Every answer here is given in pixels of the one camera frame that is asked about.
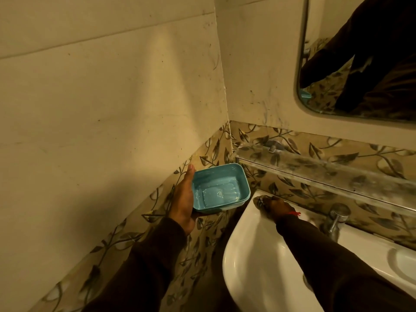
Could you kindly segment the person's left hand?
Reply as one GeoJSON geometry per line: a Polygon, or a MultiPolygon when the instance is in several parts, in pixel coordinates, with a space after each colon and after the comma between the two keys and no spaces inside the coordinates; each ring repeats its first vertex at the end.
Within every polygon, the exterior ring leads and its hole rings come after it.
{"type": "Polygon", "coordinates": [[[192,191],[184,190],[184,179],[175,188],[172,205],[168,217],[174,220],[189,236],[195,228],[197,213],[193,211],[194,195],[192,191]]]}

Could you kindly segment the person's right hand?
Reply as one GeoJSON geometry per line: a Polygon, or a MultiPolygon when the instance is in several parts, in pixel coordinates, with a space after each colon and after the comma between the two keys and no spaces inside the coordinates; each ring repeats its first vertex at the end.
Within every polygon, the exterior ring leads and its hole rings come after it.
{"type": "Polygon", "coordinates": [[[290,211],[295,211],[295,209],[292,206],[290,206],[286,201],[284,201],[283,199],[278,198],[278,197],[277,197],[277,202],[275,203],[275,209],[276,209],[275,214],[262,214],[261,212],[260,212],[260,214],[263,217],[273,221],[276,224],[283,217],[289,216],[289,215],[286,215],[286,213],[288,213],[290,211]]]}

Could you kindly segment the blue plastic container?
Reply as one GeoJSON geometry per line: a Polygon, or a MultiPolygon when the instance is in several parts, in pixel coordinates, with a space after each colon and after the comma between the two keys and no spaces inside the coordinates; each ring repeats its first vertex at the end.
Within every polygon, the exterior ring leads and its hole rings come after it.
{"type": "Polygon", "coordinates": [[[251,196],[244,169],[237,163],[195,172],[192,191],[193,209],[206,215],[240,207],[251,196]]]}

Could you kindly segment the person's right forearm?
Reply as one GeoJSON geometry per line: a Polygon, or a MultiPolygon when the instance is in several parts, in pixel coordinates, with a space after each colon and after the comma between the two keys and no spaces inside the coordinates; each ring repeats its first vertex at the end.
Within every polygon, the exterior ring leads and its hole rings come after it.
{"type": "Polygon", "coordinates": [[[276,223],[324,312],[416,312],[416,299],[295,216],[276,223]]]}

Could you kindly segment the person's left forearm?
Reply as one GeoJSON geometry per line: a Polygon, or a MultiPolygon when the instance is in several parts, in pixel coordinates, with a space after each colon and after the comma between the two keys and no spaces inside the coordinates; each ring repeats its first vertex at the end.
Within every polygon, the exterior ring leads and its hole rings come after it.
{"type": "Polygon", "coordinates": [[[186,242],[183,228],[163,218],[146,239],[133,245],[117,273],[82,312],[159,312],[186,242]]]}

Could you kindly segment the white ceramic sink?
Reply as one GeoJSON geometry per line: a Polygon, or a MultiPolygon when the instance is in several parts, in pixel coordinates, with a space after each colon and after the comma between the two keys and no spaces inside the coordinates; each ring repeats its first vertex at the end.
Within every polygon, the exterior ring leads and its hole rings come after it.
{"type": "MultiPolygon", "coordinates": [[[[223,277],[241,312],[324,312],[273,221],[257,208],[256,190],[223,256],[223,277]]],[[[339,244],[416,299],[416,251],[341,226],[339,244]]]]}

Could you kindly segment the chrome faucet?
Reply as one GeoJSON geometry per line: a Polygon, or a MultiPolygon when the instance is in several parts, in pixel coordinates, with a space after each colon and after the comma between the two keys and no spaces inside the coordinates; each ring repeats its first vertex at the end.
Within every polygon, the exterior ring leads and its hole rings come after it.
{"type": "Polygon", "coordinates": [[[347,205],[342,203],[333,204],[324,222],[320,224],[320,232],[338,243],[340,229],[347,222],[350,215],[351,210],[347,205]]]}

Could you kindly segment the metal shelf bracket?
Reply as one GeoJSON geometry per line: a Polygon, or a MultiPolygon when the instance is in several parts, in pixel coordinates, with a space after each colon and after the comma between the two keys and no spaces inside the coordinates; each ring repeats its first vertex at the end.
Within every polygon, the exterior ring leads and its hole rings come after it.
{"type": "Polygon", "coordinates": [[[268,152],[275,153],[276,151],[285,151],[285,147],[278,141],[268,140],[264,147],[267,148],[268,152]]]}

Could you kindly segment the glass wall shelf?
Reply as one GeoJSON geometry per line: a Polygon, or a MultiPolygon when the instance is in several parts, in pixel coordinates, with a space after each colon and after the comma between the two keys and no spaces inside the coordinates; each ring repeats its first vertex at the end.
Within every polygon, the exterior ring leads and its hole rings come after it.
{"type": "Polygon", "coordinates": [[[416,182],[288,151],[270,153],[261,145],[238,148],[230,159],[401,215],[416,217],[416,182]]]}

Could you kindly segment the wall mirror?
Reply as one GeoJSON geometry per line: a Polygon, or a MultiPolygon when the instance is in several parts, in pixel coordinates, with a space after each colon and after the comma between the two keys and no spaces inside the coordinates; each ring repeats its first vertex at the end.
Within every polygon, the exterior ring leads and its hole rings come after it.
{"type": "Polygon", "coordinates": [[[302,66],[299,88],[349,60],[337,114],[416,123],[416,0],[364,0],[302,66]]]}

